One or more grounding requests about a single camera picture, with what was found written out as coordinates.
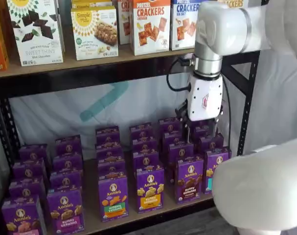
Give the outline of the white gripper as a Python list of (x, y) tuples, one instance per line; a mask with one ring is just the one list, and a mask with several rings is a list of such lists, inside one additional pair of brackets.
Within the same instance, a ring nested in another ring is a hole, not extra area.
[(191, 74), (188, 79), (191, 85), (187, 93), (187, 101), (184, 101), (175, 109), (176, 117), (182, 124), (182, 135), (187, 143), (190, 143), (191, 121), (211, 119), (213, 123), (212, 136), (218, 133), (218, 122), (223, 115), (222, 94), (223, 77), (201, 77)]

